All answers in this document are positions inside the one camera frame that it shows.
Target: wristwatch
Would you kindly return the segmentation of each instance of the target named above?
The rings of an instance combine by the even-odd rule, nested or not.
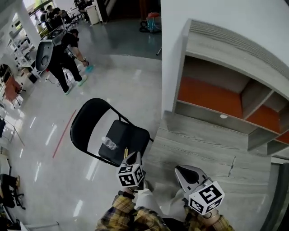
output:
[[[127,193],[127,192],[123,192],[123,191],[118,191],[118,194],[119,194],[119,195],[122,195],[122,196],[124,196],[124,197],[127,197],[127,198],[129,198],[129,199],[132,199],[132,200],[135,198],[134,195],[129,194],[129,193]]]

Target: white pillar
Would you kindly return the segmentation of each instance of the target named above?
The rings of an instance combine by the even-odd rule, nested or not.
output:
[[[23,1],[19,3],[16,10],[17,10],[17,15],[21,22],[21,25],[23,29],[25,30],[29,40],[37,48],[40,43],[41,38],[30,19],[30,16],[25,8]]]

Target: black folding chair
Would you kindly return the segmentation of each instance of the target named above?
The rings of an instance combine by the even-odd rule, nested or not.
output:
[[[96,156],[87,150],[90,136],[100,118],[109,109],[117,113],[119,119],[113,122],[106,136],[117,145],[117,148],[111,150],[102,144],[98,152],[99,156]],[[116,167],[119,167],[124,159],[125,148],[129,149],[129,154],[140,152],[143,156],[149,141],[154,141],[147,130],[134,126],[109,103],[99,98],[88,100],[82,106],[71,125],[70,138],[80,151]]]

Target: chair seat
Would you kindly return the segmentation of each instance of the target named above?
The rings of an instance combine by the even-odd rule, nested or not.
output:
[[[120,120],[113,122],[107,137],[117,145],[117,148],[111,150],[102,144],[98,153],[103,158],[116,163],[118,166],[121,165],[124,159],[125,148],[128,148],[128,154],[140,152],[141,156],[143,156],[150,138],[147,130]]]

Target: chair backrest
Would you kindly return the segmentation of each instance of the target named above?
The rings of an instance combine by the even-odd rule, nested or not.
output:
[[[100,118],[112,106],[103,99],[88,100],[77,113],[70,129],[72,143],[81,151],[87,153],[90,136]]]

